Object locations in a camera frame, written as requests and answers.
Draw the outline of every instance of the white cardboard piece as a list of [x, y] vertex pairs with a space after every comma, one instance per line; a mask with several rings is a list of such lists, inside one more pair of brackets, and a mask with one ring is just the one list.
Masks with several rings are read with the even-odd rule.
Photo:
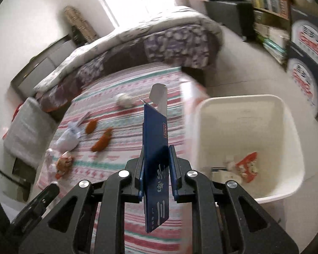
[[167, 117], [167, 87], [164, 84], [154, 84], [149, 94], [150, 100], [157, 104], [157, 111]]

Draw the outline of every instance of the red logo on card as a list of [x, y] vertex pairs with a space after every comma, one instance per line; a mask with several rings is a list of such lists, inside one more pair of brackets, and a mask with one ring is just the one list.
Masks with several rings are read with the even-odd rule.
[[167, 138], [167, 125], [166, 125], [166, 123], [163, 123], [162, 126], [163, 126], [163, 130], [164, 130], [164, 138]]

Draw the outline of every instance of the bed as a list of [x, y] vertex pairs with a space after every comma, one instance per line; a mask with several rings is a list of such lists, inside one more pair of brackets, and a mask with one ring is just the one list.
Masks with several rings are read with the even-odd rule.
[[[59, 180], [60, 198], [79, 181], [105, 180], [116, 171], [124, 169], [129, 159], [140, 155], [143, 103], [138, 100], [135, 107], [121, 109], [115, 103], [115, 96], [126, 92], [149, 102], [149, 93], [155, 83], [163, 83], [168, 89], [169, 144], [175, 145], [179, 157], [189, 159], [193, 112], [202, 100], [208, 98], [204, 88], [181, 72], [180, 67], [171, 68], [162, 63], [151, 63], [119, 71], [99, 79], [74, 98], [55, 132], [50, 144], [51, 148], [67, 129], [69, 121], [75, 121], [90, 112], [89, 117], [79, 126], [84, 129], [89, 120], [99, 120], [95, 131], [90, 135], [83, 135], [79, 145], [72, 151], [75, 157], [73, 167]], [[109, 146], [100, 153], [92, 153], [90, 148], [108, 127], [114, 128], [113, 139]], [[36, 185], [44, 189], [49, 182], [44, 163]], [[173, 201], [171, 193], [169, 220], [149, 234], [145, 232], [144, 222], [143, 203], [127, 203], [125, 207], [126, 253], [180, 253], [183, 237], [181, 206]]]
[[42, 110], [53, 112], [97, 79], [127, 68], [162, 62], [199, 74], [214, 64], [221, 45], [219, 24], [191, 8], [174, 7], [76, 49], [34, 91]]

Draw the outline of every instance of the cardboard box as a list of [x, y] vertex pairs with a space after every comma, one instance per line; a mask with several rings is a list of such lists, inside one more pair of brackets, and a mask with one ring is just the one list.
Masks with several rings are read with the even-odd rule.
[[295, 7], [291, 14], [292, 43], [318, 65], [318, 18]]
[[302, 91], [314, 116], [318, 115], [318, 64], [294, 43], [289, 49], [287, 72]]

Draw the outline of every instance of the metal screw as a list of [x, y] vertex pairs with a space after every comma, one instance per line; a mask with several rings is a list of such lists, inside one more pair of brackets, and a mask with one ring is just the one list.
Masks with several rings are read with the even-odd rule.
[[127, 171], [127, 170], [121, 170], [121, 171], [119, 172], [119, 177], [127, 177], [129, 174], [130, 174], [129, 171]]
[[89, 185], [89, 181], [81, 181], [81, 182], [79, 182], [79, 186], [81, 187], [81, 188], [85, 188], [85, 187], [87, 187]]
[[187, 176], [189, 177], [196, 177], [197, 175], [198, 175], [198, 172], [194, 170], [190, 170], [187, 172]]
[[237, 183], [235, 181], [229, 181], [227, 183], [227, 186], [230, 187], [230, 188], [236, 188], [237, 187]]

